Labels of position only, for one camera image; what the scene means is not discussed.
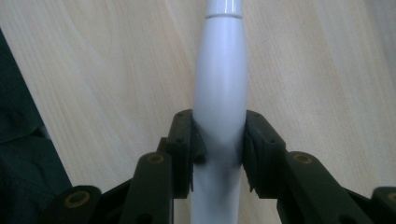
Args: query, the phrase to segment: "white cylindrical object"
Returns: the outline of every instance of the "white cylindrical object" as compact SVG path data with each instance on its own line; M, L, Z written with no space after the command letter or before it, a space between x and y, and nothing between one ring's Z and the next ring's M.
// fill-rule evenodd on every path
M242 11L240 1L220 2L234 2ZM191 223L236 224L248 92L244 26L241 14L210 16L211 7L207 12L193 107L207 158L194 165Z

